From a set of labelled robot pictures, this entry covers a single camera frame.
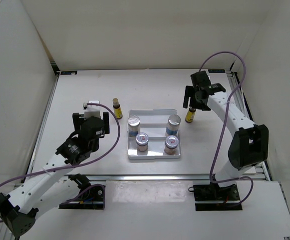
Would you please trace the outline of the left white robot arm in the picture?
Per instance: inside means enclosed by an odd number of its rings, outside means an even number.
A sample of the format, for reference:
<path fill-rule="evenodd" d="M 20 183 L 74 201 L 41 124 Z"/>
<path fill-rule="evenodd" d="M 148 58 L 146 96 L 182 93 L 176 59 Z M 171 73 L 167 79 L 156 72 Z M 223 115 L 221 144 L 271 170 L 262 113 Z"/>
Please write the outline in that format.
<path fill-rule="evenodd" d="M 99 140 L 109 134 L 109 113 L 103 117 L 72 115 L 74 132 L 38 172 L 9 193 L 0 192 L 0 223 L 16 238 L 27 233 L 44 213 L 62 203 L 88 198 L 92 185 L 83 174 L 70 174 L 99 149 Z"/>

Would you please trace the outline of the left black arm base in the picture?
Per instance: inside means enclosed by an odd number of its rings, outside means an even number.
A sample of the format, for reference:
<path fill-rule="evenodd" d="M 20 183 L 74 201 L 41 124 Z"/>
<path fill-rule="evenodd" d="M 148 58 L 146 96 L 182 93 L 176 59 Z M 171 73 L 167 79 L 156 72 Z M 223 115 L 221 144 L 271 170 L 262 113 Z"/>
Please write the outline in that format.
<path fill-rule="evenodd" d="M 65 201 L 59 205 L 62 210 L 104 210 L 106 185 L 90 183 L 87 176 L 82 174 L 69 175 L 79 189 L 78 196 L 72 201 Z"/>

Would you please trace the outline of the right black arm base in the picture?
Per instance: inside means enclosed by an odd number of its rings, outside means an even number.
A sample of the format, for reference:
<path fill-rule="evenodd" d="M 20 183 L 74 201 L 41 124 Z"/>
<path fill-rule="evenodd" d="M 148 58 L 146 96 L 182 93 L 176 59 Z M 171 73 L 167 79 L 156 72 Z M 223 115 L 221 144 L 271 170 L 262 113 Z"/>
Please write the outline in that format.
<path fill-rule="evenodd" d="M 196 184 L 188 188 L 194 194 L 195 211 L 242 211 L 240 195 L 236 184 L 219 187 L 215 183 Z"/>

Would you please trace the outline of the yellow label sauce bottle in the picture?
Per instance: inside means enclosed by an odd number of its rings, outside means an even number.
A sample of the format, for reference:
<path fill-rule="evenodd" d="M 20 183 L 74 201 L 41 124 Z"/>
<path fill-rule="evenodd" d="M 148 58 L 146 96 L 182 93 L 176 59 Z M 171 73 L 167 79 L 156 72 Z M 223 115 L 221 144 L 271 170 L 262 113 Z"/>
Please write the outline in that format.
<path fill-rule="evenodd" d="M 113 109 L 114 109 L 114 114 L 115 114 L 116 118 L 118 120 L 122 119 L 123 118 L 123 113 L 122 113 L 121 106 L 120 106 L 118 98 L 114 98 L 112 100 L 112 103 L 113 103 Z"/>
<path fill-rule="evenodd" d="M 187 111 L 186 117 L 185 117 L 185 122 L 187 123 L 192 123 L 195 117 L 196 109 L 190 107 Z"/>

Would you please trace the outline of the blue label shaker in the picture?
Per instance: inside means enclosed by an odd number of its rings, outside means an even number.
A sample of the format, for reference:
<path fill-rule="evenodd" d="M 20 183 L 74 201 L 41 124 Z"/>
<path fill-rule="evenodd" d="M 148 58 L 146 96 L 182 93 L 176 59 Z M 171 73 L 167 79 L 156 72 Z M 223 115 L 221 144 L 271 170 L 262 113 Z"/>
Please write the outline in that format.
<path fill-rule="evenodd" d="M 127 121 L 128 134 L 130 137 L 135 137 L 140 133 L 140 118 L 136 115 L 131 115 Z"/>
<path fill-rule="evenodd" d="M 176 136 L 181 123 L 181 118 L 177 114 L 172 114 L 169 116 L 166 125 L 166 136 Z"/>

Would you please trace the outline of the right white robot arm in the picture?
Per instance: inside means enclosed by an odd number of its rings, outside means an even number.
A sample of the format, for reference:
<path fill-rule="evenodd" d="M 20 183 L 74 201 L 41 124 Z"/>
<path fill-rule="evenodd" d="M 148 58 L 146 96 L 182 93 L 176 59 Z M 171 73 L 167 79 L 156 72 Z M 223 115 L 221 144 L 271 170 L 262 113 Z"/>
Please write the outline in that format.
<path fill-rule="evenodd" d="M 230 94 L 219 83 L 211 83 L 205 71 L 191 75 L 191 86 L 186 86 L 183 107 L 213 111 L 223 122 L 232 141 L 228 149 L 228 161 L 217 173 L 211 172 L 209 194 L 215 200 L 222 199 L 233 185 L 251 167 L 268 158 L 269 129 L 248 119 Z"/>

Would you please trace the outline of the white lid jar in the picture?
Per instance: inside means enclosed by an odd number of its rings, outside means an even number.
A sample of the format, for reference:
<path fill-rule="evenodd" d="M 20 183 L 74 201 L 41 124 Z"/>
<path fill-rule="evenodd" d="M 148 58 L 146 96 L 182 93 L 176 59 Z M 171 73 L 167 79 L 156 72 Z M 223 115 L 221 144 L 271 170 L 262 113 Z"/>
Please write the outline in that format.
<path fill-rule="evenodd" d="M 141 154 L 148 152 L 148 146 L 149 146 L 149 137 L 146 133 L 140 132 L 136 138 L 136 149 Z"/>
<path fill-rule="evenodd" d="M 179 147 L 179 139 L 175 135 L 169 135 L 165 139 L 164 153 L 167 155 L 177 155 Z"/>

